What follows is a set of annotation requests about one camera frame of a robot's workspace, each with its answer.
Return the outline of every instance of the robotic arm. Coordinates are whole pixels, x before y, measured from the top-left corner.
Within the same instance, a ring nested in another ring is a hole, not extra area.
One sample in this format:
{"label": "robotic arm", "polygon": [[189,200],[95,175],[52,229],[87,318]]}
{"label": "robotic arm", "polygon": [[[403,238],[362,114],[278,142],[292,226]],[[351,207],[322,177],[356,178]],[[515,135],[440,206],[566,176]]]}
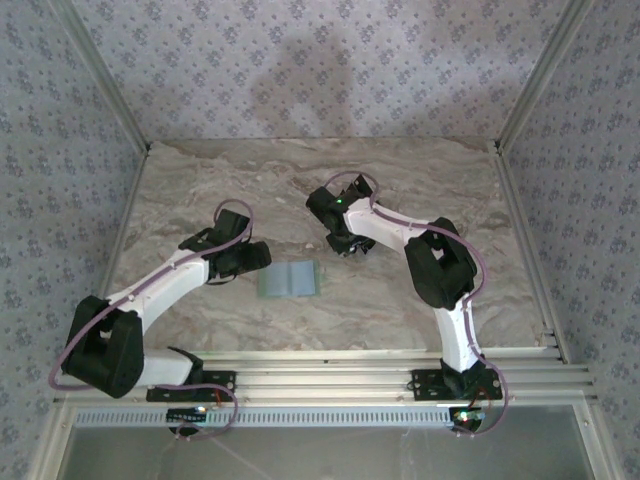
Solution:
{"label": "robotic arm", "polygon": [[[485,368],[470,345],[472,342],[480,352],[471,312],[468,312],[471,339],[465,331],[463,312],[463,301],[474,288],[476,265],[467,248],[460,243],[428,229],[411,226],[428,222],[406,217],[378,204],[376,211],[382,215],[374,212],[370,202],[372,195],[373,191],[360,175],[338,196],[326,187],[318,188],[309,196],[306,205],[329,230],[326,238],[336,253],[346,256],[358,249],[366,253],[379,242],[407,259],[416,292],[435,310],[442,338],[444,383],[455,398],[463,398],[476,388]],[[446,218],[428,224],[458,234]]]}
{"label": "robotic arm", "polygon": [[[215,226],[188,238],[163,265],[107,299],[89,296],[76,309],[67,343],[109,305],[127,300],[95,325],[71,351],[62,370],[119,398],[137,386],[201,383],[202,361],[176,348],[144,350],[142,337],[153,322],[180,298],[202,285],[226,283],[271,263],[264,242],[243,241],[222,251],[194,256],[238,237],[249,218],[223,209]],[[170,267],[172,270],[161,275]],[[148,286],[138,295],[138,287]]]}

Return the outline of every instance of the marble surface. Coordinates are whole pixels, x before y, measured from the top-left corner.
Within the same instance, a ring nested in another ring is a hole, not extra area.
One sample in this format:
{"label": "marble surface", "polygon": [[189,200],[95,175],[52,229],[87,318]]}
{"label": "marble surface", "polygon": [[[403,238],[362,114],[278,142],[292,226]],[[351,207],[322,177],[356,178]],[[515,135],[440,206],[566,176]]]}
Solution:
{"label": "marble surface", "polygon": [[543,325],[494,168],[484,140],[474,138],[155,143],[111,291],[161,264],[183,239],[212,225],[220,201],[237,197],[253,206],[253,236],[268,243],[274,262],[318,262],[320,295],[258,298],[255,272],[204,286],[155,322],[148,346],[440,351],[435,315],[415,293],[404,259],[381,245],[366,256],[337,256],[304,206],[333,173],[357,169],[379,180],[385,206],[427,220],[448,217],[485,256],[490,283],[474,305],[480,344],[534,346]]}

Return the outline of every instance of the pink wire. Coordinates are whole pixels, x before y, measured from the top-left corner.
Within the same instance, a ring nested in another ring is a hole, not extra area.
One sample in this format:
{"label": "pink wire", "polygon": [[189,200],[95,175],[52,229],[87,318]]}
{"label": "pink wire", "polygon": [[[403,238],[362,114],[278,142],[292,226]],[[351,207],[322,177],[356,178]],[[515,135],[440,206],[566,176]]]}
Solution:
{"label": "pink wire", "polygon": [[[105,317],[107,317],[107,315],[109,315],[115,309],[117,309],[118,307],[120,307],[124,303],[128,302],[131,296],[135,297],[137,295],[140,295],[140,293],[142,293],[145,289],[149,288],[149,286],[153,285],[155,282],[160,280],[162,277],[167,275],[169,272],[172,272],[173,270],[175,270],[175,268],[177,268],[177,267],[179,267],[181,265],[184,265],[187,262],[190,262],[194,258],[200,258],[200,257],[203,257],[205,255],[209,255],[211,253],[216,253],[216,252],[219,252],[219,251],[224,250],[226,248],[229,248],[229,247],[235,245],[236,243],[240,242],[247,235],[249,235],[249,233],[251,232],[251,229],[253,228],[253,210],[251,209],[249,204],[244,202],[243,200],[230,198],[230,199],[222,201],[218,205],[218,207],[216,208],[216,210],[215,210],[215,212],[213,214],[214,221],[216,221],[218,219],[218,216],[220,215],[220,211],[222,210],[222,207],[227,205],[227,204],[229,204],[229,203],[239,203],[240,205],[245,207],[247,209],[247,211],[249,212],[249,223],[247,224],[247,227],[242,231],[242,233],[240,235],[238,235],[236,238],[234,238],[233,240],[230,240],[230,241],[228,241],[228,242],[226,242],[226,243],[224,243],[224,244],[222,244],[222,245],[220,245],[218,247],[209,248],[209,249],[203,250],[201,252],[194,252],[191,255],[187,255],[186,257],[183,257],[183,258],[181,258],[179,260],[176,260],[176,262],[173,265],[168,265],[167,267],[163,268],[162,270],[159,270],[154,275],[152,275],[147,280],[145,280],[140,285],[138,285],[129,295],[127,295],[125,297],[122,297],[121,299],[111,303],[107,308],[105,308],[99,314],[97,314],[95,317],[93,317],[84,327],[82,327],[78,331],[78,333],[71,339],[71,341],[64,348],[64,350],[62,351],[60,356],[56,359],[56,361],[55,361],[55,363],[53,365],[53,368],[51,369],[51,372],[49,372],[49,377],[48,377],[49,386],[51,388],[53,388],[54,390],[60,390],[60,391],[65,391],[65,392],[73,392],[73,391],[79,391],[79,390],[90,390],[90,389],[92,389],[93,387],[91,387],[89,385],[61,385],[61,384],[59,384],[57,382],[56,376],[58,374],[58,371],[62,367],[62,364],[65,362],[67,357],[71,354],[73,349],[78,345],[80,340],[85,335],[87,335],[87,333],[89,333],[89,331],[94,326],[96,326],[99,322],[104,320]],[[229,397],[231,397],[231,400],[234,403],[234,413],[233,413],[229,423],[225,427],[223,427],[221,430],[216,432],[215,435],[219,435],[220,433],[223,433],[223,432],[227,431],[231,427],[232,423],[236,419],[236,415],[238,413],[238,399],[233,394],[233,392],[231,390],[227,389],[226,387],[223,387],[221,385],[215,385],[215,384],[212,384],[212,383],[207,383],[207,384],[202,384],[202,385],[173,385],[173,386],[171,386],[171,387],[180,387],[180,388],[168,388],[168,387],[169,387],[168,385],[163,385],[162,386],[162,388],[165,388],[167,390],[193,390],[193,389],[200,389],[200,388],[213,388],[215,390],[221,390],[221,391],[225,392],[227,395],[229,395]]]}
{"label": "pink wire", "polygon": [[487,367],[489,367],[490,369],[494,370],[497,375],[498,378],[500,379],[500,383],[502,384],[502,388],[504,390],[504,406],[502,408],[502,411],[500,412],[500,416],[496,419],[496,421],[488,428],[482,430],[479,433],[475,433],[475,432],[471,432],[469,430],[466,430],[464,428],[460,428],[459,430],[464,431],[470,435],[482,435],[485,433],[489,433],[490,431],[492,431],[493,429],[495,429],[498,425],[500,425],[502,423],[502,421],[504,420],[504,417],[506,415],[507,412],[507,407],[509,406],[509,386],[507,385],[507,381],[504,377],[504,374],[502,373],[502,370],[500,370],[493,362],[490,362],[489,360],[487,360],[486,358],[484,358],[480,352],[478,351],[475,342],[473,341],[473,333],[471,331],[471,319],[469,318],[469,304],[471,303],[471,300],[473,300],[473,298],[475,298],[485,287],[486,283],[487,283],[487,279],[489,276],[489,269],[487,268],[487,264],[484,261],[484,258],[482,257],[482,254],[480,254],[480,252],[473,246],[471,245],[468,241],[466,241],[464,238],[460,237],[459,235],[456,235],[453,232],[450,232],[449,230],[446,230],[444,228],[440,228],[440,227],[436,227],[434,225],[429,225],[427,223],[409,223],[405,220],[401,220],[399,218],[395,218],[391,215],[388,215],[384,212],[381,212],[380,210],[375,208],[375,201],[378,197],[378,193],[380,192],[380,184],[378,183],[378,181],[373,178],[371,175],[369,175],[368,173],[364,173],[364,172],[360,172],[357,170],[347,170],[344,172],[340,172],[340,173],[336,173],[335,175],[331,176],[329,178],[329,180],[327,180],[324,184],[325,188],[327,186],[329,186],[333,181],[335,181],[336,179],[345,176],[345,175],[362,175],[363,177],[365,177],[368,180],[371,180],[371,182],[374,185],[374,190],[373,193],[371,194],[371,197],[369,197],[369,205],[371,206],[371,210],[378,215],[381,218],[384,218],[385,220],[395,223],[396,225],[401,225],[403,227],[410,227],[410,228],[424,228],[425,230],[430,230],[432,232],[438,233],[440,235],[445,235],[453,240],[455,240],[456,242],[458,242],[459,244],[463,245],[464,247],[467,248],[467,250],[469,250],[469,252],[471,252],[471,254],[475,257],[475,259],[478,262],[478,265],[480,266],[480,271],[482,272],[482,279],[480,280],[480,285],[478,285],[478,287],[471,292],[463,301],[462,301],[462,313],[464,315],[464,330],[465,333],[467,335],[467,340],[469,342],[469,348],[471,349],[471,351],[473,352],[473,354],[476,356],[476,358],[483,363],[484,365],[486,365]]}

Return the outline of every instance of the vent grille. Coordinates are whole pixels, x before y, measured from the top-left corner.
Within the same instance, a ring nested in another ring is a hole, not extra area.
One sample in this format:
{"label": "vent grille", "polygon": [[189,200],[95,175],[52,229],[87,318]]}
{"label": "vent grille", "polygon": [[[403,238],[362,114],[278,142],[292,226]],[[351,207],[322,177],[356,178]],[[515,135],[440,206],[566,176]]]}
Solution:
{"label": "vent grille", "polygon": [[[207,413],[206,425],[224,426],[233,411]],[[76,427],[165,427],[166,408],[79,408]],[[235,427],[443,427],[452,424],[446,407],[241,408]]]}

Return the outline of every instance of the patterned wallpaper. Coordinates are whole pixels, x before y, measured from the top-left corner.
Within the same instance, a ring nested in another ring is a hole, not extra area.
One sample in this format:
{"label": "patterned wallpaper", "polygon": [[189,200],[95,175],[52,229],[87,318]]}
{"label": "patterned wallpaper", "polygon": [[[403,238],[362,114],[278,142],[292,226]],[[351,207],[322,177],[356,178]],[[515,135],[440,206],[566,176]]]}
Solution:
{"label": "patterned wallpaper", "polygon": [[0,478],[23,478],[137,165],[46,0],[0,2]]}
{"label": "patterned wallpaper", "polygon": [[640,4],[598,0],[509,153],[573,360],[640,478]]}
{"label": "patterned wallpaper", "polygon": [[75,4],[148,140],[495,138],[565,1]]}

